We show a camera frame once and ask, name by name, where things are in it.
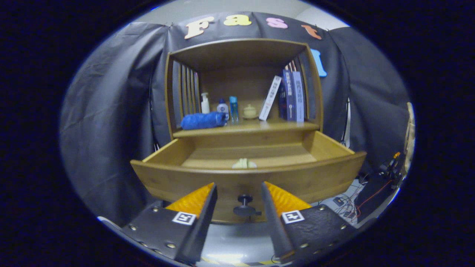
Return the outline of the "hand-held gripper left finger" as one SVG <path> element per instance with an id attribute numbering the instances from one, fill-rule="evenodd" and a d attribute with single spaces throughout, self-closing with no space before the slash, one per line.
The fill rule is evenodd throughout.
<path id="1" fill-rule="evenodd" d="M 170 260 L 195 264 L 201 260 L 216 202 L 217 187 L 212 182 L 166 207 L 153 203 L 122 231 Z"/>

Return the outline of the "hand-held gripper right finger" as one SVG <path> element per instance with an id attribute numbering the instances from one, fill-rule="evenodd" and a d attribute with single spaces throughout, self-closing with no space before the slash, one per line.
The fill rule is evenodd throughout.
<path id="1" fill-rule="evenodd" d="M 320 261 L 358 233 L 326 205 L 312 206 L 267 181 L 261 191 L 274 253 L 282 264 Z"/>

